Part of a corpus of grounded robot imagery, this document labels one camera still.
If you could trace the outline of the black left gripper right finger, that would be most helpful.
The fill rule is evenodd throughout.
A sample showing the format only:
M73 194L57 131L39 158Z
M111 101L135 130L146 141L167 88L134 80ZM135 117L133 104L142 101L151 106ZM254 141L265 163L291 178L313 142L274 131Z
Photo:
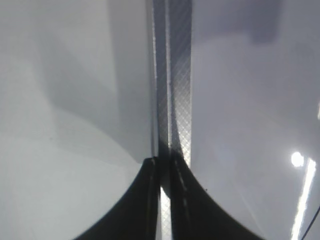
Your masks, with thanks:
M202 188L183 157L169 160L170 210L175 240L260 240L224 211Z

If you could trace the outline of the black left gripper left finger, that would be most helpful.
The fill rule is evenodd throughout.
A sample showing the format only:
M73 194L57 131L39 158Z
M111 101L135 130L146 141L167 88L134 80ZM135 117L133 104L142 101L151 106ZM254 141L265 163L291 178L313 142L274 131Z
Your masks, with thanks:
M160 195L160 160L146 158L119 201L77 240L154 240Z

